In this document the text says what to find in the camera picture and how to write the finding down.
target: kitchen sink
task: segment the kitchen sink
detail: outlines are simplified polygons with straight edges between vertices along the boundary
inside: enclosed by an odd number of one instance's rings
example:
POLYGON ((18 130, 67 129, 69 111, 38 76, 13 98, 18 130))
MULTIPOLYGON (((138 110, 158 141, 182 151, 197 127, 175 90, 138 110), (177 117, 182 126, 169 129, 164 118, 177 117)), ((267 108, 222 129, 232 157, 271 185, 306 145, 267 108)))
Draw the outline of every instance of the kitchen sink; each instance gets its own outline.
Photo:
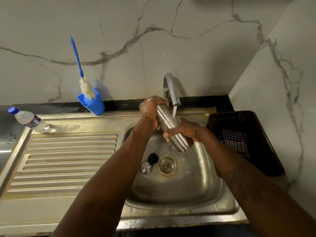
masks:
POLYGON ((217 176, 203 144, 195 142, 188 151, 180 153, 162 133, 162 130, 157 130, 149 139, 142 160, 148 161, 148 156, 155 153, 158 162, 152 166, 150 174, 137 173, 126 203, 140 208, 163 205, 187 209, 218 199, 222 179, 217 176))
MULTIPOLYGON (((184 109, 177 117, 205 126, 214 112, 215 108, 184 109)), ((25 128, 0 175, 0 235, 49 235, 141 115, 116 111, 40 117, 53 131, 44 135, 25 128)), ((138 171, 118 229, 247 221, 203 144, 195 142, 179 153, 157 130, 143 161, 152 153, 158 162, 147 175, 138 171)))

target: forearm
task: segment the forearm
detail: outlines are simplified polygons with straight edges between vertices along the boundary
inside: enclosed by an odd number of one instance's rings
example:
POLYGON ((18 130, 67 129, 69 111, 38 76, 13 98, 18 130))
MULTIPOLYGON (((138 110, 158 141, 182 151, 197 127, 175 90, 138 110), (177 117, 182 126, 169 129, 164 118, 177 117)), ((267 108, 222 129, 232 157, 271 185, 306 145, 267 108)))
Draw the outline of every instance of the forearm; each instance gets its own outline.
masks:
POLYGON ((85 184, 52 234, 112 236, 152 134, 142 118, 123 146, 85 184))
POLYGON ((207 129, 201 131, 216 168, 240 204, 249 222, 262 236, 316 234, 315 221, 287 193, 207 129))

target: faucet spout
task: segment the faucet spout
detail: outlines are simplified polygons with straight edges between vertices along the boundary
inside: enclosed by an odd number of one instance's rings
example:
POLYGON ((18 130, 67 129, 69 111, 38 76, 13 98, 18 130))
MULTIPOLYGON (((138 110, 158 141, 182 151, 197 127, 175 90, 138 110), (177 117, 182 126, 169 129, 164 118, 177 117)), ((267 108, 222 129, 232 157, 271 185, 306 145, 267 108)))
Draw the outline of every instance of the faucet spout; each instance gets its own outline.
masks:
POLYGON ((168 92, 170 93, 172 105, 180 106, 181 102, 175 82, 175 77, 171 73, 165 74, 163 78, 162 98, 168 100, 168 92))

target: blue plastic cup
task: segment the blue plastic cup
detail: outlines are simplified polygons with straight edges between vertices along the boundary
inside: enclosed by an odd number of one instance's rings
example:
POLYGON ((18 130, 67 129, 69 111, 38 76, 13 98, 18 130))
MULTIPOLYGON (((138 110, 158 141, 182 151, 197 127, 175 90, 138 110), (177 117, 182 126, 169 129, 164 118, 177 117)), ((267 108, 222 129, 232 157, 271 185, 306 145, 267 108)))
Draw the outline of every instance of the blue plastic cup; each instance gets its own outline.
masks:
POLYGON ((93 105, 86 105, 84 103, 84 95, 81 93, 80 95, 78 95, 78 100, 81 102, 81 104, 86 107, 92 114, 94 115, 100 115, 104 112, 105 110, 105 106, 104 103, 102 101, 101 96, 99 95, 99 93, 93 88, 94 92, 95 92, 95 97, 97 99, 97 102, 93 105))

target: sink drain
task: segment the sink drain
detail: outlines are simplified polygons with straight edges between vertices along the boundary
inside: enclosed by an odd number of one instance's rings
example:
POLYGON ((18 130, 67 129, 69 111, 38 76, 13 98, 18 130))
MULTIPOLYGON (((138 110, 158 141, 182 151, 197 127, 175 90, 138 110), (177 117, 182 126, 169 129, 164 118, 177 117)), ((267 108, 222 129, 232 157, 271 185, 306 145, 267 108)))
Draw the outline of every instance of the sink drain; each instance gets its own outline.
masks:
POLYGON ((159 164, 157 165, 158 172, 164 176, 171 176, 176 173, 178 165, 170 157, 161 158, 159 164))

